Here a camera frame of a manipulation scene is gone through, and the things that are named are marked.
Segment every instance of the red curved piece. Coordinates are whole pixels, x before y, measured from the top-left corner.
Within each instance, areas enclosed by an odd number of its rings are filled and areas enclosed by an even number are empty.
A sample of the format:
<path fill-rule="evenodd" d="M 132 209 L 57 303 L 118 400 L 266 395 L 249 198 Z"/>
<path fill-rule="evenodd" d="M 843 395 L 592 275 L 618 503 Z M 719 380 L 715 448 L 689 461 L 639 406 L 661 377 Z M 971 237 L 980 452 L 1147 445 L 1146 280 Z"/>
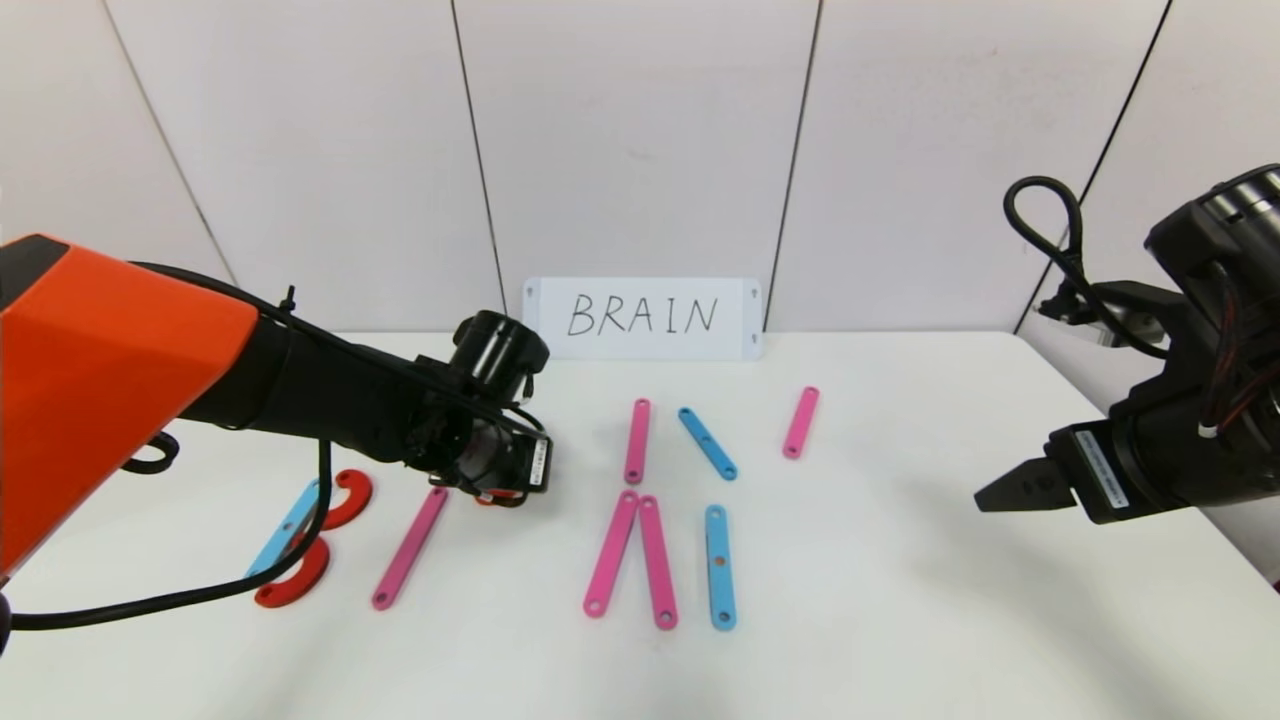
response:
<path fill-rule="evenodd" d="M 338 483 L 338 487 L 349 492 L 342 505 L 329 509 L 329 514 L 324 519 L 324 525 L 320 528 L 323 530 L 333 530 L 355 520 L 357 515 L 364 512 L 365 507 L 369 506 L 369 501 L 374 497 L 374 482 L 360 470 L 343 470 L 338 473 L 334 482 Z"/>
<path fill-rule="evenodd" d="M 307 594 L 320 582 L 329 568 L 329 544 L 317 537 L 298 562 L 298 571 L 279 583 L 268 583 L 253 594 L 253 602 L 262 607 L 284 607 Z"/>

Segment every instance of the white table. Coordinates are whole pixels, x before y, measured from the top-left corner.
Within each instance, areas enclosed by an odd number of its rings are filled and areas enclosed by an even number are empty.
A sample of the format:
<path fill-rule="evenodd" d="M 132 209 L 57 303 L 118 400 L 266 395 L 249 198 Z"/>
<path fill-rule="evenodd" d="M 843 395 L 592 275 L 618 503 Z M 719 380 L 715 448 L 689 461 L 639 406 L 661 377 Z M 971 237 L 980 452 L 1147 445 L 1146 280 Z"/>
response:
<path fill-rule="evenodd" d="M 360 341 L 448 357 L 444 336 Z M 800 461 L 780 447 L 823 397 Z M 654 402 L 658 496 L 681 612 L 649 610 L 639 530 L 613 602 L 582 596 L 623 489 L 631 402 Z M 737 462 L 722 480 L 676 419 Z M 398 603 L 370 594 L 425 479 L 339 451 L 375 497 L 328 536 L 298 603 L 250 597 L 22 633 L 0 717 L 1275 717 L 1280 598 L 1196 512 L 1094 527 L 1079 509 L 982 515 L 972 493 L 1097 411 L 1004 334 L 771 336 L 756 364 L 552 363 L 531 405 L 550 493 L 456 495 Z M 52 611 L 239 577 L 314 475 L 314 443 L 177 423 L 159 477 L 110 480 L 6 588 Z M 730 512 L 739 624 L 712 628 L 703 511 Z"/>

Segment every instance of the wall panel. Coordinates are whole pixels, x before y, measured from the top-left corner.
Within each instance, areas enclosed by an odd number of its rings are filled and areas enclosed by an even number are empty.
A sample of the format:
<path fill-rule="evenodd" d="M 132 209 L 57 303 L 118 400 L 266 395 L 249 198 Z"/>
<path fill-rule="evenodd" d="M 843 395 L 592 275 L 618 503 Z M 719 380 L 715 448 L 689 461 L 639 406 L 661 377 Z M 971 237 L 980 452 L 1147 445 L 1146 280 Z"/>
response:
<path fill-rule="evenodd" d="M 768 328 L 1012 329 L 1044 263 L 1005 190 L 1083 188 L 1162 9 L 826 3 Z M 1060 232 L 1032 195 L 1025 215 Z"/>
<path fill-rule="evenodd" d="M 448 0 L 109 0 L 241 284 L 335 329 L 502 307 Z"/>

